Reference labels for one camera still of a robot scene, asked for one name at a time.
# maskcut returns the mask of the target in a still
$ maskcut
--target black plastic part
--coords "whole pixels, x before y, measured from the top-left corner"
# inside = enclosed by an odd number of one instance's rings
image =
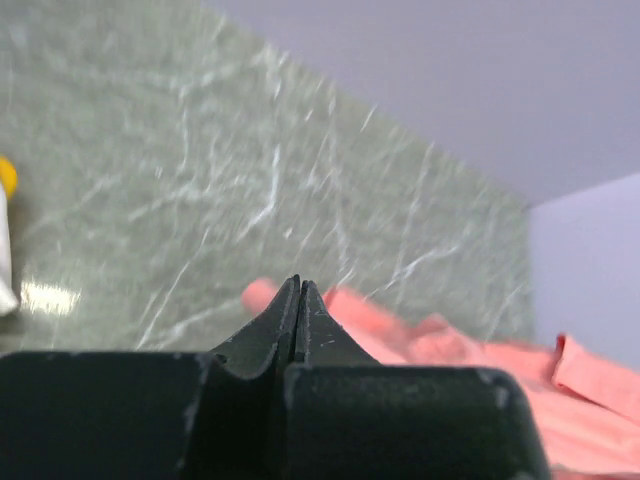
[[[549,479],[504,372],[384,367],[313,282],[211,352],[0,358],[4,479]]]

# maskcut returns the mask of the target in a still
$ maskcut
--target white object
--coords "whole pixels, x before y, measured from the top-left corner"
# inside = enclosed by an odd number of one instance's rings
[[[11,242],[7,218],[7,196],[0,187],[0,316],[18,307],[18,299],[11,289]]]

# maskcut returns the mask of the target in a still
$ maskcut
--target wall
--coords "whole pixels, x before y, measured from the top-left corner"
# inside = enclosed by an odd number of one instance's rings
[[[206,0],[543,203],[640,171],[640,1]]]
[[[538,340],[561,331],[640,368],[640,175],[532,210]]]

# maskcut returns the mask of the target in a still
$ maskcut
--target marble surface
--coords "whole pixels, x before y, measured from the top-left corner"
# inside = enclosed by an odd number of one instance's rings
[[[533,329],[523,202],[195,1],[0,0],[0,349],[208,349],[298,272]]]

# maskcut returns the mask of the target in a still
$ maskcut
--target yellow round object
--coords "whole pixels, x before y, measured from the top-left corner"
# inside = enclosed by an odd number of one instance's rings
[[[7,200],[10,199],[18,188],[18,173],[6,157],[0,155],[0,183],[4,188],[4,193],[7,195]]]

